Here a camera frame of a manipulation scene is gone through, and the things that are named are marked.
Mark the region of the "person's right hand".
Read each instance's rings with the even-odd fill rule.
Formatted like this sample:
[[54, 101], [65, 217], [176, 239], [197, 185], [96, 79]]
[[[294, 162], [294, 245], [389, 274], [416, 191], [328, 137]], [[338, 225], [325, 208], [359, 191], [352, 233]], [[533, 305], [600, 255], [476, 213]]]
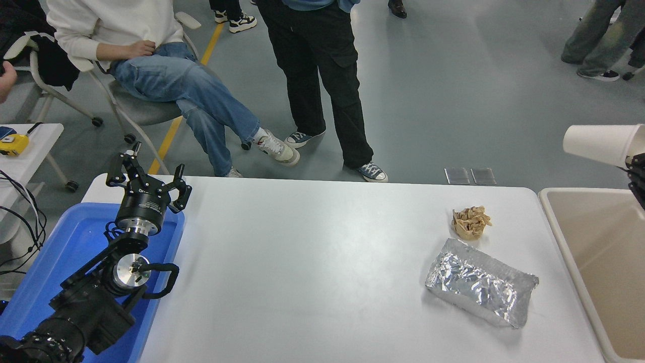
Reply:
[[135, 43], [124, 46], [123, 57], [124, 59], [133, 59], [139, 56], [152, 56], [154, 54], [156, 44], [150, 40], [140, 40]]

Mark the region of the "person's hand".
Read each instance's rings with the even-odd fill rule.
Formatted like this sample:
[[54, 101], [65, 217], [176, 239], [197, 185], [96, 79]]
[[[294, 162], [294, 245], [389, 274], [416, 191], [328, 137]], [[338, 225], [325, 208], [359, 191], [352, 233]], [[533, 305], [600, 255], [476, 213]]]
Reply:
[[2, 65], [3, 74], [1, 76], [1, 104], [4, 103], [9, 97], [9, 94], [18, 78], [16, 69], [14, 69], [14, 66], [8, 60], [5, 60]]

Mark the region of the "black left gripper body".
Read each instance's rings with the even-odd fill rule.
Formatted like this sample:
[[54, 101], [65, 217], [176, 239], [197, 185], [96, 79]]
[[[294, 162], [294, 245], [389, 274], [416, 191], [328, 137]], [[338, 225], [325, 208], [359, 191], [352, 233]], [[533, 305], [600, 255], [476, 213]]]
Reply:
[[161, 230], [170, 201], [168, 192], [127, 189], [116, 215], [116, 225], [122, 230], [136, 226], [146, 230]]

